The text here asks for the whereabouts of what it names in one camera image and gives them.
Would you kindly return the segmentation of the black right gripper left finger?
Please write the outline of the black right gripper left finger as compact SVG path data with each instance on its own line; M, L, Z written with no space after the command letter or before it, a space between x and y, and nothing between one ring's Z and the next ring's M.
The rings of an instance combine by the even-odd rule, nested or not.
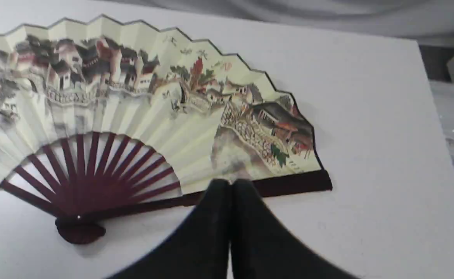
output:
M112 279L225 279L232 205L229 182L214 179L200 202L155 249Z

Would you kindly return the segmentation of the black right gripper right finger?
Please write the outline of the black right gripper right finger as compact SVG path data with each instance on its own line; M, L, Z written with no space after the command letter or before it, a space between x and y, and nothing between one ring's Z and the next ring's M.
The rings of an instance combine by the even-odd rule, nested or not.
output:
M298 240L253 182L232 185L231 261L235 279L354 279Z

